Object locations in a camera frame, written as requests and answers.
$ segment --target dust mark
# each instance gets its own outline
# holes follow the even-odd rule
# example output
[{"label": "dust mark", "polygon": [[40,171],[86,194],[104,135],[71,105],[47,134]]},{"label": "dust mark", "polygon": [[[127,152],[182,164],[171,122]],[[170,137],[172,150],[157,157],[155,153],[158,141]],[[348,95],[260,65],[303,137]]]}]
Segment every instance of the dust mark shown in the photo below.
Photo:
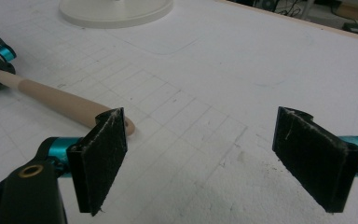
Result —
[{"label": "dust mark", "polygon": [[305,33],[305,39],[308,43],[308,46],[314,45],[315,41],[313,40],[313,37],[310,35],[310,33],[308,32]]},{"label": "dust mark", "polygon": [[234,143],[237,143],[238,140],[242,138],[242,136],[245,134],[246,130],[248,130],[248,127],[245,127],[242,132],[235,138]]},{"label": "dust mark", "polygon": [[237,161],[241,162],[241,163],[245,163],[245,152],[244,151],[240,152],[240,155],[238,155],[238,157],[237,157]]},{"label": "dust mark", "polygon": [[[319,127],[318,125],[314,125],[314,123],[310,122],[311,120],[309,121],[309,119],[307,119],[307,118],[303,118],[304,115],[310,116],[307,113],[304,113],[301,111],[296,112],[294,110],[289,110],[287,108],[283,108],[283,111],[287,115],[293,116],[293,120],[296,119],[297,124],[299,123],[299,125],[301,125],[303,130],[307,130],[310,132],[316,132],[317,134],[320,134],[326,141],[328,141],[332,145],[334,145],[336,147],[346,148],[344,146],[345,145],[344,142],[342,142],[342,141],[336,142],[334,138],[332,138],[328,134],[325,134],[324,132],[327,132],[327,131],[324,128]],[[286,135],[286,140],[287,140],[287,137],[289,137],[289,134],[291,133],[291,131],[292,131],[292,127],[290,128],[289,133]]]},{"label": "dust mark", "polygon": [[276,82],[275,83],[275,86],[279,86],[279,85],[281,85],[281,84],[283,84],[284,82],[286,82],[287,80],[289,80],[291,77],[286,77],[286,78],[284,78],[283,80],[281,80],[281,81],[279,81],[279,82]]},{"label": "dust mark", "polygon": [[260,133],[257,133],[256,136],[259,137],[261,140],[264,140],[265,142],[269,143],[269,140],[266,137],[264,137],[263,135],[261,135]]},{"label": "dust mark", "polygon": [[294,119],[292,119],[292,124],[290,125],[290,130],[287,133],[286,137],[284,138],[284,140],[287,140],[287,138],[289,137],[289,135],[292,133],[292,129],[293,129],[293,123],[295,122]]},{"label": "dust mark", "polygon": [[258,87],[262,87],[262,88],[269,88],[270,86],[267,84],[260,84],[260,83],[255,83],[256,86]]},{"label": "dust mark", "polygon": [[220,161],[220,162],[219,162],[219,165],[220,165],[221,167],[225,168],[225,166],[226,166],[226,160]]}]

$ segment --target white round base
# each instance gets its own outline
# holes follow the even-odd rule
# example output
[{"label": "white round base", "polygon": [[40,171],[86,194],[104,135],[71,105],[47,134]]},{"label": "white round base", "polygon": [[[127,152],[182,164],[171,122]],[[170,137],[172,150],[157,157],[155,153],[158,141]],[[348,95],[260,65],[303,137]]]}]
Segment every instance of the white round base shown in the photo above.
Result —
[{"label": "white round base", "polygon": [[61,0],[60,12],[72,24],[89,28],[123,28],[156,21],[173,8],[173,0]]}]

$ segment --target white work surface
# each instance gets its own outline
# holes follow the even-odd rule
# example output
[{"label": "white work surface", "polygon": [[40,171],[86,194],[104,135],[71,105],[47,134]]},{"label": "white work surface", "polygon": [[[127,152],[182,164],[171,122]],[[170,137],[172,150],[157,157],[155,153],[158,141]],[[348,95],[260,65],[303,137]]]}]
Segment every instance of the white work surface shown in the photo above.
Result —
[{"label": "white work surface", "polygon": [[[59,0],[0,0],[0,36],[22,77],[125,108],[137,127],[96,217],[69,223],[358,223],[358,178],[328,214],[272,151],[278,106],[358,134],[358,37],[215,0],[176,0],[142,26],[83,29]],[[89,129],[0,91],[0,180],[51,136]]]}]

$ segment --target black rubber pad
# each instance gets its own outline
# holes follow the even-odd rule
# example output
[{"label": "black rubber pad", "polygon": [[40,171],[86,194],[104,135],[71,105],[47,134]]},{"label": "black rubber pad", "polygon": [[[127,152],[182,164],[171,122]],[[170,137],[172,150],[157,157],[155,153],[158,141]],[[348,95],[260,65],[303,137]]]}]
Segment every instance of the black rubber pad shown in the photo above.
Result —
[{"label": "black rubber pad", "polygon": [[80,212],[95,216],[127,152],[124,109],[107,111],[80,143],[68,148]]},{"label": "black rubber pad", "polygon": [[304,112],[280,107],[273,150],[326,212],[342,212],[358,170],[358,146],[347,144]]}]

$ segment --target workbench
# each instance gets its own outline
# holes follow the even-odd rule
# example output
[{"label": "workbench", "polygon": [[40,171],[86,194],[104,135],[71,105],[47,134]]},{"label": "workbench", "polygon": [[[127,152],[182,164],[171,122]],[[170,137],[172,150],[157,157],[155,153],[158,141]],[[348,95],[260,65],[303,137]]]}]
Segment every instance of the workbench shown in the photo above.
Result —
[{"label": "workbench", "polygon": [[[328,214],[272,151],[278,106],[358,134],[358,35],[226,1],[176,0],[122,29],[74,26],[59,0],[0,0],[17,74],[109,107],[137,127],[96,217],[59,184],[69,223],[358,223],[358,178]],[[89,130],[0,91],[0,181],[51,136]]]}]

